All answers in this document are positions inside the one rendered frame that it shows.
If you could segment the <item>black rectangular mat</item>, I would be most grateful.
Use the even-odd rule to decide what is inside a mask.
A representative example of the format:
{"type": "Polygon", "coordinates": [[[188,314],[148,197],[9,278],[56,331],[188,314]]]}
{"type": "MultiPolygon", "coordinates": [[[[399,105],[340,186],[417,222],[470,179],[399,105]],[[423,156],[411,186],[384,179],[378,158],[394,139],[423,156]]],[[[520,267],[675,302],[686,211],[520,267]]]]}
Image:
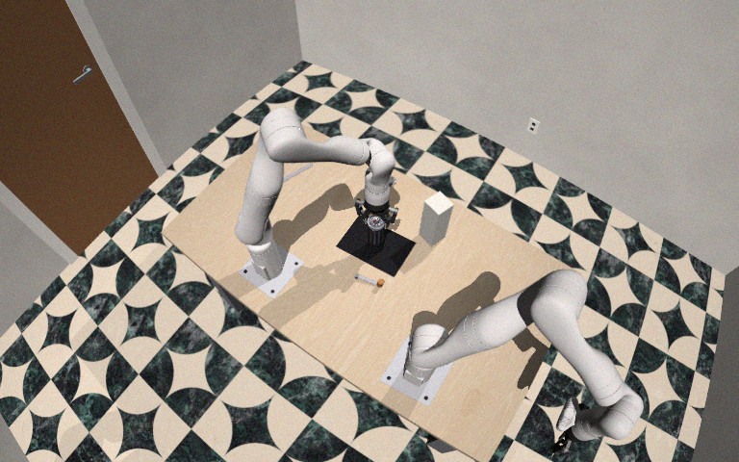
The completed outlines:
{"type": "Polygon", "coordinates": [[[359,216],[336,247],[395,277],[416,243],[385,229],[384,247],[374,253],[368,247],[368,225],[359,216]]]}

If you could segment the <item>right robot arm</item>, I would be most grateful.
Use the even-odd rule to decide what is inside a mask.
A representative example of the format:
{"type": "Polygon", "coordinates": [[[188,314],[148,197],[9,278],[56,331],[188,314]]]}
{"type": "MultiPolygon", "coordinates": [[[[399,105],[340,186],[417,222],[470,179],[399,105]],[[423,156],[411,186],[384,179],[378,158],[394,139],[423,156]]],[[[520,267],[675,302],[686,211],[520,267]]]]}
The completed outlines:
{"type": "Polygon", "coordinates": [[[600,405],[580,411],[578,399],[568,398],[556,429],[571,427],[581,441],[601,436],[622,440],[639,420],[644,403],[622,380],[612,360],[585,341],[577,320],[586,296],[587,283],[581,274],[558,269],[514,295],[469,313],[450,334],[438,324],[423,324],[414,330],[403,378],[419,387],[435,368],[500,347],[534,322],[600,405]]]}

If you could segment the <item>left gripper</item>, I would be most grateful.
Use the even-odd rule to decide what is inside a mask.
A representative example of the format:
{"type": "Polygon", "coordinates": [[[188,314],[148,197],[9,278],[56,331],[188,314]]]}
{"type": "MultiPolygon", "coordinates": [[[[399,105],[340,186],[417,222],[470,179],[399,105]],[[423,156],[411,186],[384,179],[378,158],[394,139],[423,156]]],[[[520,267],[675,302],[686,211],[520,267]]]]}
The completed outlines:
{"type": "Polygon", "coordinates": [[[390,207],[389,200],[380,206],[374,206],[370,205],[366,200],[361,201],[360,198],[357,198],[355,202],[355,209],[358,216],[363,216],[363,222],[365,224],[368,224],[368,218],[369,215],[377,215],[380,216],[385,222],[384,222],[384,229],[389,228],[390,223],[395,223],[395,218],[398,212],[398,208],[395,207],[394,209],[390,207]],[[364,206],[366,210],[363,210],[364,206]],[[390,217],[389,212],[391,212],[392,217],[390,217]]]}

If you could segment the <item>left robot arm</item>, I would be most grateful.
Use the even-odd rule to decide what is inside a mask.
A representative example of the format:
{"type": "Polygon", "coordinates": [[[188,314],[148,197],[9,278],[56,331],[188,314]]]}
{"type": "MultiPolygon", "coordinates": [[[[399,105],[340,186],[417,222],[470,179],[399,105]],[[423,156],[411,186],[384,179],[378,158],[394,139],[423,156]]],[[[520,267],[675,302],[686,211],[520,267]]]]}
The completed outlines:
{"type": "Polygon", "coordinates": [[[281,107],[268,113],[260,126],[257,150],[235,228],[238,240],[246,245],[252,257],[254,269],[267,281],[283,270],[272,238],[269,215],[282,190],[284,163],[318,162],[351,166],[366,163],[369,168],[365,174],[365,200],[370,205],[385,204],[390,197],[389,186],[396,184],[396,178],[391,176],[395,157],[381,141],[348,136],[335,136],[324,142],[310,141],[292,109],[281,107]]]}

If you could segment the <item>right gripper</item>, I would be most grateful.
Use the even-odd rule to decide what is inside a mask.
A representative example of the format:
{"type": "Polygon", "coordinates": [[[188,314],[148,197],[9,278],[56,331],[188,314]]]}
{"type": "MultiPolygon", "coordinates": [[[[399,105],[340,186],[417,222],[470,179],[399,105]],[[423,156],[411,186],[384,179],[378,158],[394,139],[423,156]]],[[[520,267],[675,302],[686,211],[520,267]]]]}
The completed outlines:
{"type": "MultiPolygon", "coordinates": [[[[579,403],[579,409],[580,411],[583,411],[585,409],[590,409],[589,406],[585,405],[584,403],[579,403]]],[[[566,431],[562,433],[562,435],[558,438],[557,443],[550,444],[550,448],[553,449],[552,453],[554,453],[557,456],[563,456],[566,454],[569,454],[571,450],[569,449],[570,444],[573,442],[583,442],[579,439],[577,439],[572,432],[572,428],[569,427],[566,431]],[[569,435],[569,436],[568,436],[569,435]],[[563,439],[565,437],[565,440],[563,439]],[[566,443],[567,442],[567,443],[566,443]],[[560,445],[559,444],[563,444],[560,445]],[[559,447],[559,448],[558,448],[559,447]]]]}

